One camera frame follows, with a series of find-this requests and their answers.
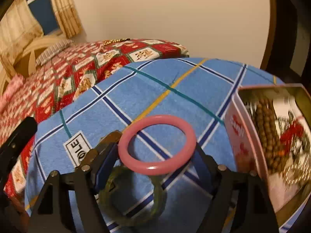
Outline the gold item on quilt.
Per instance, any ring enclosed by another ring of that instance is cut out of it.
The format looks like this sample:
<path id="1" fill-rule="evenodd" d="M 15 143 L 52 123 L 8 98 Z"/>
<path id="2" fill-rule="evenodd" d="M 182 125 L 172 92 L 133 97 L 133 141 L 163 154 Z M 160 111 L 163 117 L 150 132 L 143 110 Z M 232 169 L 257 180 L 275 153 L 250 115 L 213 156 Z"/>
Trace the gold item on quilt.
<path id="1" fill-rule="evenodd" d="M 129 40 L 130 40 L 130 38 L 109 39 L 109 40 L 103 41 L 103 45 L 107 46 L 107 45 L 111 45 L 111 44 L 115 44 L 115 43 L 120 43 L 120 42 L 125 42 L 125 41 L 129 41 Z"/>

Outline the pink cloth on bed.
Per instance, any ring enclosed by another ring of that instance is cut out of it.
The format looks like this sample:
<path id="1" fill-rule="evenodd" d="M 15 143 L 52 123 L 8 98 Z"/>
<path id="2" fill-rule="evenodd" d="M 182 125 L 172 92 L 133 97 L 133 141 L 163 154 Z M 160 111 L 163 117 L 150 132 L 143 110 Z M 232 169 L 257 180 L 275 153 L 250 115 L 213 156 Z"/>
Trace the pink cloth on bed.
<path id="1" fill-rule="evenodd" d="M 8 104 L 13 95 L 23 86 L 24 77 L 21 74 L 16 74 L 8 83 L 4 93 L 1 95 L 1 111 Z"/>

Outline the red patterned quilt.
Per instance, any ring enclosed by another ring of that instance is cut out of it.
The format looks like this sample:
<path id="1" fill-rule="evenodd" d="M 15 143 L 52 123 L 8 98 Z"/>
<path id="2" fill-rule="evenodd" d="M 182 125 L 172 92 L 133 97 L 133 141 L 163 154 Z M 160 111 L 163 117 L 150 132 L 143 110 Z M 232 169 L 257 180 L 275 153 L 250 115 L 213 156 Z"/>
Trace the red patterned quilt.
<path id="1" fill-rule="evenodd" d="M 158 39 L 131 39 L 107 46 L 103 41 L 73 43 L 24 79 L 1 111 L 1 143 L 25 117 L 32 116 L 37 123 L 50 118 L 129 63 L 186 57 L 189 52 L 183 45 Z"/>

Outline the cream wooden headboard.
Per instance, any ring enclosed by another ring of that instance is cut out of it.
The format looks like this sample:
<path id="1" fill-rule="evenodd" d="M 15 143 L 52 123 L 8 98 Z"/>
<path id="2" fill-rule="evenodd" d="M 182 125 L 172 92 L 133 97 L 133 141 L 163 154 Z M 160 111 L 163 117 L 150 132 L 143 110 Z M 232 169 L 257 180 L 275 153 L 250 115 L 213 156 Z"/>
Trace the cream wooden headboard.
<path id="1" fill-rule="evenodd" d="M 62 35 L 45 35 L 33 40 L 17 57 L 14 63 L 14 69 L 16 72 L 24 77 L 28 78 L 30 75 L 36 72 L 36 59 L 43 53 L 48 47 L 66 39 Z"/>

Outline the white card in tin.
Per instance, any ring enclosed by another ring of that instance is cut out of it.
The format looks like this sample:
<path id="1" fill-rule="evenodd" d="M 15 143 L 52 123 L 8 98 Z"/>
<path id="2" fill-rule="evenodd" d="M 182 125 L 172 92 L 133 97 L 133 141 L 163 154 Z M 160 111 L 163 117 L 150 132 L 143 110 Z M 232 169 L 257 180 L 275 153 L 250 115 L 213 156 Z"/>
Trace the white card in tin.
<path id="1" fill-rule="evenodd" d="M 245 102 L 244 105 L 259 136 L 268 174 L 282 172 L 290 159 L 294 163 L 309 164 L 310 138 L 306 128 L 304 128 L 302 138 L 293 138 L 289 153 L 285 153 L 283 145 L 280 143 L 283 132 L 294 120 L 298 120 L 292 111 L 288 111 L 286 116 L 277 115 L 273 100 L 269 98 L 261 98 L 254 103 Z"/>

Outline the beige curtain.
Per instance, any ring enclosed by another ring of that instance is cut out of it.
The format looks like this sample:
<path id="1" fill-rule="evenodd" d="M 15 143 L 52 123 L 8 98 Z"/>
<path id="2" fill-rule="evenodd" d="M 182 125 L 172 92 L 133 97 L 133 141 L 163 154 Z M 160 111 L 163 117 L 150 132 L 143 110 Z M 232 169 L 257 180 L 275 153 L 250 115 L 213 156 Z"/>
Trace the beige curtain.
<path id="1" fill-rule="evenodd" d="M 73 0 L 50 0 L 60 32 L 72 38 L 82 31 Z M 43 28 L 33 16 L 26 0 L 1 0 L 1 66 L 6 75 L 16 75 L 14 63 L 35 39 L 44 36 Z"/>

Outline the window with blue pane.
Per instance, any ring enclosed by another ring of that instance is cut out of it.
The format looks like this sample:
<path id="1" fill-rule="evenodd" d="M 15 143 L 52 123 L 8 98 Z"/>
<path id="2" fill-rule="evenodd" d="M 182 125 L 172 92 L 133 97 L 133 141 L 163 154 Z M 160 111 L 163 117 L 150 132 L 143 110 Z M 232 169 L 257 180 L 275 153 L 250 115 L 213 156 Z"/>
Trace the window with blue pane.
<path id="1" fill-rule="evenodd" d="M 50 0 L 26 0 L 26 2 L 45 35 L 59 29 Z"/>

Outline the pink metal tin box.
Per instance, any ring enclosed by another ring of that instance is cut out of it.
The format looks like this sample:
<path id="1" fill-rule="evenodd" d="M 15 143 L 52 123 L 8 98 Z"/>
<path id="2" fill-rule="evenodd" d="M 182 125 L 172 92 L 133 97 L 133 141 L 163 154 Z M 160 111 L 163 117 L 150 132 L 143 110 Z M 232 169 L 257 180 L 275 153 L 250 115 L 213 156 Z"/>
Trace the pink metal tin box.
<path id="1" fill-rule="evenodd" d="M 289 232 L 310 199 L 310 156 L 308 165 L 290 159 L 282 172 L 268 174 L 259 136 L 244 105 L 261 98 L 273 100 L 277 115 L 292 111 L 310 138 L 310 94 L 301 84 L 245 86 L 233 95 L 225 115 L 237 171 L 259 175 L 268 189 L 280 232 Z"/>

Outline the striped pillow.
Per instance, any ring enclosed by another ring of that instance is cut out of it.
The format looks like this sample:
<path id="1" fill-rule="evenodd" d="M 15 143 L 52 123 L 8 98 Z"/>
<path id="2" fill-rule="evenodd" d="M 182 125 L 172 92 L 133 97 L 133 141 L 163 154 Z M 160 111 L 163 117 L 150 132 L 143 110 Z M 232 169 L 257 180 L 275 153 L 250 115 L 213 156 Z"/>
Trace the striped pillow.
<path id="1" fill-rule="evenodd" d="M 38 58 L 36 59 L 36 66 L 42 66 L 54 56 L 56 56 L 59 52 L 68 48 L 73 41 L 70 39 L 63 39 L 52 46 L 49 46 L 45 51 L 43 51 Z"/>

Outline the green jade bangle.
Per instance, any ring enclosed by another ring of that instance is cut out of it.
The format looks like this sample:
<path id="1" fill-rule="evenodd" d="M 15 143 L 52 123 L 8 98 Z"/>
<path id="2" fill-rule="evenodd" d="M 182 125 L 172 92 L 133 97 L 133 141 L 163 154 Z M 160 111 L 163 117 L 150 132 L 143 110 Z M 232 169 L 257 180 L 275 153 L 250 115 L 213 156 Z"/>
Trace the green jade bangle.
<path id="1" fill-rule="evenodd" d="M 139 227 L 156 220 L 166 203 L 161 177 L 135 174 L 125 166 L 114 167 L 99 192 L 101 211 L 120 227 Z"/>

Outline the brown door frame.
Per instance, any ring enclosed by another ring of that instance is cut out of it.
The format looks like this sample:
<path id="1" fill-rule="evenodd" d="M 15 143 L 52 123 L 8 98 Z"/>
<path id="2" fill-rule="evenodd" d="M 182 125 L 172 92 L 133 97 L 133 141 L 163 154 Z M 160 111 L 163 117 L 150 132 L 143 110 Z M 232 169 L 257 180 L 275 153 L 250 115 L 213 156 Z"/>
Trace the brown door frame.
<path id="1" fill-rule="evenodd" d="M 265 48 L 263 60 L 261 61 L 261 66 L 260 66 L 261 70 L 266 70 L 268 66 L 268 62 L 272 54 L 273 43 L 274 43 L 275 32 L 276 32 L 276 21 L 277 21 L 276 0 L 269 0 L 269 5 L 270 5 L 269 29 L 268 29 L 266 48 Z"/>

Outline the red tassel coin pendant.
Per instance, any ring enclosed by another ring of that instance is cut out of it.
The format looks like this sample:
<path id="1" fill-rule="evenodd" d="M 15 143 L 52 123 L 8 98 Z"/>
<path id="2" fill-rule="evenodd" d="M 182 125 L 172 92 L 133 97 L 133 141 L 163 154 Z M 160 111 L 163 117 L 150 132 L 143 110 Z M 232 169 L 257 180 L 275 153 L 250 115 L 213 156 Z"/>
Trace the red tassel coin pendant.
<path id="1" fill-rule="evenodd" d="M 294 120 L 280 137 L 280 143 L 283 145 L 285 153 L 289 153 L 294 137 L 302 138 L 304 128 L 298 120 Z"/>

